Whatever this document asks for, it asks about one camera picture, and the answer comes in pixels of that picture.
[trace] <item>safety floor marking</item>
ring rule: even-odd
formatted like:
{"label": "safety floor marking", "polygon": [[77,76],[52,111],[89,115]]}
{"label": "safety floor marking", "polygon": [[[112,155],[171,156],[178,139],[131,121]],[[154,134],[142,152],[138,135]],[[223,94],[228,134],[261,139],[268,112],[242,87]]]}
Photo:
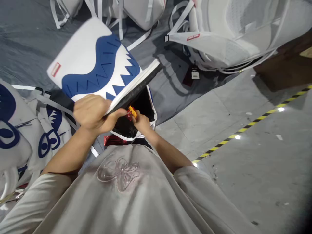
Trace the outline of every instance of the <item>safety floor marking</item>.
{"label": "safety floor marking", "polygon": [[202,154],[201,156],[199,156],[198,158],[196,158],[195,160],[192,161],[192,163],[198,163],[200,160],[202,160],[203,158],[206,158],[207,156],[210,156],[210,154],[214,151],[216,151],[217,149],[219,149],[221,146],[225,145],[226,143],[228,143],[230,140],[232,140],[233,138],[235,138],[235,136],[241,134],[242,132],[245,132],[248,128],[254,126],[255,124],[257,124],[258,122],[260,122],[261,120],[265,119],[266,117],[268,117],[270,114],[273,114],[274,112],[277,111],[278,108],[280,107],[284,107],[286,106],[288,103],[290,103],[291,101],[297,99],[298,97],[300,97],[301,95],[306,94],[310,89],[312,89],[312,85],[308,85],[307,88],[301,90],[300,92],[296,93],[295,95],[293,95],[292,97],[288,98],[287,100],[283,101],[281,104],[277,105],[273,110],[268,111],[267,113],[263,114],[262,116],[260,116],[259,118],[255,119],[254,121],[250,122],[249,124],[247,124],[245,127],[241,128],[240,130],[238,130],[236,133],[232,134],[231,136],[229,136],[228,138],[226,138],[224,141],[220,142],[219,144],[217,144],[215,147],[212,147],[210,150],[208,150],[206,153]]}

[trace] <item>shark mouth design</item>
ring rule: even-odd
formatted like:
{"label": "shark mouth design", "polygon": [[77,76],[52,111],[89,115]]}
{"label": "shark mouth design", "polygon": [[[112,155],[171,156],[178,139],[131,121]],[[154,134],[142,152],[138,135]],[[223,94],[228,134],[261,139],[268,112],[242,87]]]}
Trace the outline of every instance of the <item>shark mouth design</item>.
{"label": "shark mouth design", "polygon": [[[63,77],[62,87],[66,95],[72,98],[77,94],[94,93],[105,87],[103,96],[113,100],[140,73],[140,66],[128,50],[125,56],[116,58],[120,46],[123,45],[114,34],[98,38],[93,70],[88,74],[68,74]],[[114,80],[109,83],[116,62],[124,64],[124,69],[118,71],[120,75],[114,76]]]}

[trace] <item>embroidered butterfly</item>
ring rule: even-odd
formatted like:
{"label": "embroidered butterfly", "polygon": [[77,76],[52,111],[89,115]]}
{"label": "embroidered butterfly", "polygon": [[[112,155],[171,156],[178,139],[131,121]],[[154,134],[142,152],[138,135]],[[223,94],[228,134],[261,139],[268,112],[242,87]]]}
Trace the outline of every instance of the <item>embroidered butterfly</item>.
{"label": "embroidered butterfly", "polygon": [[140,167],[137,164],[128,164],[124,158],[117,161],[102,163],[97,170],[97,178],[101,182],[117,180],[117,188],[120,192],[127,189],[134,178],[140,176]]}

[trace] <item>gray floor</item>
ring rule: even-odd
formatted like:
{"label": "gray floor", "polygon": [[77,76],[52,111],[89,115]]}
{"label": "gray floor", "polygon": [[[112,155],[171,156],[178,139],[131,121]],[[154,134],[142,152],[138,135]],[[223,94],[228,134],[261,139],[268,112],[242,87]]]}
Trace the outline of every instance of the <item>gray floor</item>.
{"label": "gray floor", "polygon": [[[193,160],[303,88],[272,93],[249,70],[203,95],[156,131]],[[310,206],[311,100],[312,91],[198,163],[263,233],[292,233]]]}

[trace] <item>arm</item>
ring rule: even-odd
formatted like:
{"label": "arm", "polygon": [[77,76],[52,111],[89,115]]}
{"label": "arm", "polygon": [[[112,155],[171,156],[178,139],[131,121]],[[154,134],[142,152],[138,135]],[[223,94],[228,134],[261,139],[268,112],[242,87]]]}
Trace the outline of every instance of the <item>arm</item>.
{"label": "arm", "polygon": [[136,119],[132,116],[134,126],[156,149],[160,158],[172,174],[181,167],[193,166],[193,163],[184,154],[150,127],[149,119],[145,115],[140,114],[140,111],[136,111],[136,113]]}
{"label": "arm", "polygon": [[110,100],[94,94],[89,94],[75,103],[74,117],[81,127],[50,160],[42,175],[77,175],[98,135],[111,131],[117,119],[127,114],[125,109],[120,108],[103,118],[110,104]]}

